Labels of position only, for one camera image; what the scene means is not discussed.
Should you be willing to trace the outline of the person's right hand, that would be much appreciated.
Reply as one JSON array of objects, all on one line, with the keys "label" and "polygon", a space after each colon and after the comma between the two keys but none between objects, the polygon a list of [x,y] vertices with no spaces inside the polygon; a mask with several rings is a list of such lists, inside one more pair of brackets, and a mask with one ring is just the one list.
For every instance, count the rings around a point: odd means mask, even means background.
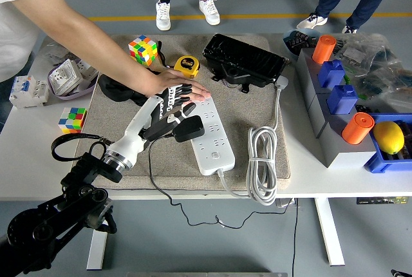
[{"label": "person's right hand", "polygon": [[148,71],[144,80],[142,93],[147,97],[152,97],[173,86],[190,86],[189,92],[182,92],[181,96],[188,97],[189,100],[204,100],[211,96],[210,91],[195,80],[186,78],[176,70],[164,71],[158,75]]}]

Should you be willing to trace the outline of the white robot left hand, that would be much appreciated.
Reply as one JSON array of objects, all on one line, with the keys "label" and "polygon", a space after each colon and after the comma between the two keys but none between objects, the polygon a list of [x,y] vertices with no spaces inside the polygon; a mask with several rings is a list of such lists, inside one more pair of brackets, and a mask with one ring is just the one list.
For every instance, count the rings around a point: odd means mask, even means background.
[{"label": "white robot left hand", "polygon": [[104,162],[112,166],[131,169],[145,144],[160,138],[183,122],[196,107],[191,102],[176,113],[166,116],[174,107],[190,100],[190,84],[179,84],[149,97],[124,132],[124,136],[112,143],[104,155]]}]

